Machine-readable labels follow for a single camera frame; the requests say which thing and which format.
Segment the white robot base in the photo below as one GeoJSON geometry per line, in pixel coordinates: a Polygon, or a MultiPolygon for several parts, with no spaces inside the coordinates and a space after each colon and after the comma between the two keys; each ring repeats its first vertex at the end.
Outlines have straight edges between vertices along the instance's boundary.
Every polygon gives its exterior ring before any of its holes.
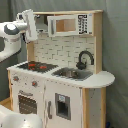
{"type": "Polygon", "coordinates": [[[0,128],[43,128],[36,114],[20,114],[0,105],[0,128]]]}

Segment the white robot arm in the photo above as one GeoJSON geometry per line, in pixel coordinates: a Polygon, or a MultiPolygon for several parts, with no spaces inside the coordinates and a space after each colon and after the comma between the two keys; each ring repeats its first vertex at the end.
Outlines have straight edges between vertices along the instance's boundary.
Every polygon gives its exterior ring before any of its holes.
{"type": "Polygon", "coordinates": [[[0,62],[13,56],[21,50],[21,35],[25,35],[25,42],[37,39],[35,15],[32,9],[18,13],[11,22],[0,23],[0,37],[4,39],[4,49],[0,52],[0,62]]]}

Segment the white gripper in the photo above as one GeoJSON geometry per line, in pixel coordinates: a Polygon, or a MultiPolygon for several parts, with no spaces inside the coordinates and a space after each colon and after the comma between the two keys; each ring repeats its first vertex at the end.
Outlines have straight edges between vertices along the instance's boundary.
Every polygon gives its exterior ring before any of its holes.
{"type": "Polygon", "coordinates": [[[35,15],[31,9],[18,13],[16,21],[19,23],[20,30],[25,34],[27,43],[37,39],[35,15]]]}

